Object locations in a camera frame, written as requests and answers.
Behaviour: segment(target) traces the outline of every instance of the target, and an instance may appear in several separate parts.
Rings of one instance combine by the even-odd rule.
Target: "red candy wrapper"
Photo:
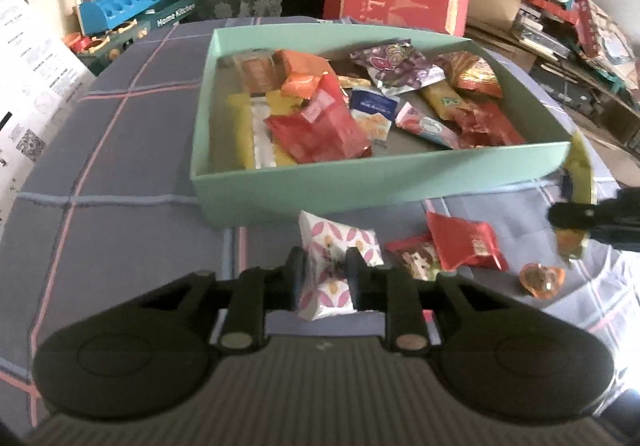
[[[300,164],[360,157],[371,146],[344,103],[333,74],[324,74],[309,104],[290,116],[264,120],[271,135]]]
[[[460,266],[507,270],[507,261],[488,222],[471,222],[429,212],[427,223],[443,270],[453,271]]]
[[[457,109],[454,120],[462,129],[458,141],[460,148],[477,148],[479,146],[507,146],[524,144],[524,138],[503,114],[500,107],[487,100],[473,102],[467,100],[471,110]]]
[[[393,253],[416,280],[433,282],[442,270],[431,235],[387,242],[385,249]]]

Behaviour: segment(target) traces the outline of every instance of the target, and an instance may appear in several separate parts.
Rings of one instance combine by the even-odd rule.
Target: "yellow snack package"
[[[595,204],[593,168],[584,140],[574,132],[564,163],[560,193],[564,200],[580,204]],[[558,254],[563,258],[580,258],[587,245],[589,232],[555,228]]]
[[[418,92],[445,121],[454,120],[453,113],[457,108],[472,109],[445,80],[424,87]]]
[[[283,96],[279,90],[266,94],[232,94],[227,103],[234,121],[236,157],[242,168],[258,169],[290,166],[296,161],[271,140],[264,122],[269,116],[287,116],[304,100]]]

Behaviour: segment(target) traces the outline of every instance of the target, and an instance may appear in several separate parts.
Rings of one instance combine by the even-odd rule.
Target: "blue snack package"
[[[377,90],[354,87],[351,93],[351,117],[370,140],[385,141],[398,108],[398,98]]]

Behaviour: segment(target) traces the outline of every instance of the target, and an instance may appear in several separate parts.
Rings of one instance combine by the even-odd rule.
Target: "snack wrapper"
[[[353,89],[355,87],[373,88],[373,85],[371,85],[371,80],[364,79],[364,78],[353,78],[352,76],[338,76],[338,81],[340,82],[340,86],[343,89]]]
[[[447,148],[453,150],[459,148],[458,134],[441,122],[416,110],[411,103],[405,103],[398,112],[396,126]]]
[[[387,242],[385,249],[393,253],[416,280],[434,282],[436,275],[442,271],[431,235],[418,235]]]
[[[428,212],[427,224],[443,270],[453,271],[460,266],[508,269],[498,247],[498,238],[488,222],[471,222]]]
[[[315,54],[288,49],[278,51],[282,58],[287,79],[281,87],[283,96],[297,96],[308,100],[318,88],[324,74],[335,78],[329,62]]]
[[[488,61],[471,52],[441,54],[435,59],[447,75],[449,84],[457,89],[482,92],[493,98],[502,97],[502,87]]]
[[[439,81],[420,89],[418,92],[436,111],[436,114],[445,121],[454,120],[457,108],[464,110],[472,108],[446,81]]]
[[[520,271],[520,283],[536,298],[553,298],[564,283],[564,269],[527,264]]]
[[[376,233],[300,212],[307,276],[298,315],[305,320],[355,312],[342,264],[347,249],[358,248],[368,266],[383,265]]]
[[[296,161],[277,142],[271,140],[264,120],[270,115],[284,116],[300,109],[302,98],[286,98],[280,92],[264,95],[232,94],[229,111],[234,120],[236,156],[245,169],[290,166]]]
[[[566,201],[580,204],[595,204],[596,190],[593,186],[593,168],[580,133],[571,139],[569,153],[562,163],[560,195]],[[555,228],[558,254],[563,258],[580,258],[587,246],[589,232]]]
[[[233,61],[244,92],[266,94],[280,88],[282,80],[278,77],[271,52],[257,50],[236,54]]]
[[[359,50],[351,54],[351,59],[366,68],[385,96],[421,89],[445,77],[441,68],[411,45],[411,40]]]
[[[351,115],[370,140],[386,141],[398,108],[397,98],[377,90],[353,89]]]
[[[471,107],[470,110],[459,108],[453,114],[456,124],[462,129],[460,148],[525,143],[524,138],[503,114],[497,103],[491,100],[484,102],[467,100],[467,104]]]
[[[325,74],[308,106],[265,120],[273,138],[298,163],[360,157],[371,142],[351,117],[338,78]]]

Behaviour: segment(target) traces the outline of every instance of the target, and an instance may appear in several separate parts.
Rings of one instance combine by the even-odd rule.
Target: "green toy box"
[[[502,110],[527,144],[437,150],[410,134],[388,141],[391,155],[280,168],[239,169],[228,94],[239,92],[235,70],[220,58],[250,49],[290,48],[326,57],[389,39],[410,38],[427,56],[455,50],[482,55],[502,86]],[[445,34],[377,25],[333,23],[217,29],[204,70],[191,155],[191,180],[214,229],[297,216],[473,192],[530,180],[557,169],[570,136],[553,115],[484,49]]]

